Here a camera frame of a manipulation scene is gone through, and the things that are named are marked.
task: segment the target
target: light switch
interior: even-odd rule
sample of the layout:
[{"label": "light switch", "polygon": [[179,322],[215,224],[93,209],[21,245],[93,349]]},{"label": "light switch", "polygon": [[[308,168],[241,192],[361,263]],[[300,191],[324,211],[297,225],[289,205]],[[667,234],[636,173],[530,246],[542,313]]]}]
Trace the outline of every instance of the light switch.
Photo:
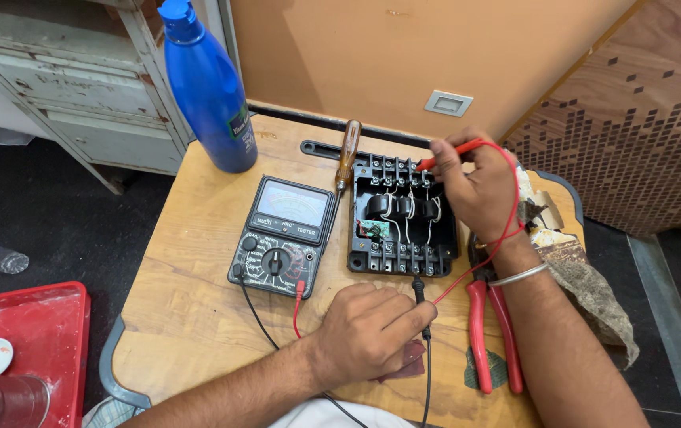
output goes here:
[{"label": "light switch", "polygon": [[425,104],[425,110],[461,117],[472,102],[472,97],[433,91],[427,104]]}]

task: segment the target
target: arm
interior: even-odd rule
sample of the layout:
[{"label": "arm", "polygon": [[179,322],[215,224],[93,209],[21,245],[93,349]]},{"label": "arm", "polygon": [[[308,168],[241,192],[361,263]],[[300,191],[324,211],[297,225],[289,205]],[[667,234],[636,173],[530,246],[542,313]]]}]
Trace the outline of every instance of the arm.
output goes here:
[{"label": "arm", "polygon": [[[438,164],[433,173],[444,183],[457,217],[490,242],[502,235],[514,212],[515,184],[495,149],[483,146],[459,158],[454,146],[476,137],[491,141],[471,128],[433,141]],[[462,161],[475,162],[467,177]],[[540,256],[522,233],[506,239],[493,259],[500,278],[539,264]],[[648,426],[628,384],[548,271],[502,288],[525,382],[545,426]]]},{"label": "arm", "polygon": [[314,333],[171,397],[121,426],[267,426],[322,391],[400,369],[403,345],[436,316],[430,302],[415,306],[392,287],[345,287]]}]

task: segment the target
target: blue bottle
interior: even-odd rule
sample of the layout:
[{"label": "blue bottle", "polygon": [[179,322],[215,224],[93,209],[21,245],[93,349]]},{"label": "blue bottle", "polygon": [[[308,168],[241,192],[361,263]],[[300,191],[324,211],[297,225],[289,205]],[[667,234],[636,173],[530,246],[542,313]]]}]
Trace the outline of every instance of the blue bottle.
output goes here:
[{"label": "blue bottle", "polygon": [[166,0],[158,12],[165,24],[168,81],[184,117],[218,169],[249,170],[258,150],[245,90],[229,56],[187,0]]}]

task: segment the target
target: metal container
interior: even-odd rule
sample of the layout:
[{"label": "metal container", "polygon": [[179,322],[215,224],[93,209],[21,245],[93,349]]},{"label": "metal container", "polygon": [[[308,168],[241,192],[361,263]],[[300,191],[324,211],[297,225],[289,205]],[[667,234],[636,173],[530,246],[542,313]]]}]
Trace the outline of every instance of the metal container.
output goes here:
[{"label": "metal container", "polygon": [[50,392],[36,376],[0,375],[0,428],[39,428],[50,407]]}]

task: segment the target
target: brown screwdriver handle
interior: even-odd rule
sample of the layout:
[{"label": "brown screwdriver handle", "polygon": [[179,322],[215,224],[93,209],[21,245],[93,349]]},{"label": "brown screwdriver handle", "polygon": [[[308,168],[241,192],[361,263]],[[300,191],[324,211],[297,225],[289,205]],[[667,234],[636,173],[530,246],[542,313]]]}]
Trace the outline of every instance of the brown screwdriver handle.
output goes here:
[{"label": "brown screwdriver handle", "polygon": [[356,159],[356,151],[359,149],[359,136],[362,134],[362,123],[358,120],[349,120],[345,124],[343,145],[340,148],[340,166],[335,172],[335,190],[344,190],[351,182],[353,161]]}]

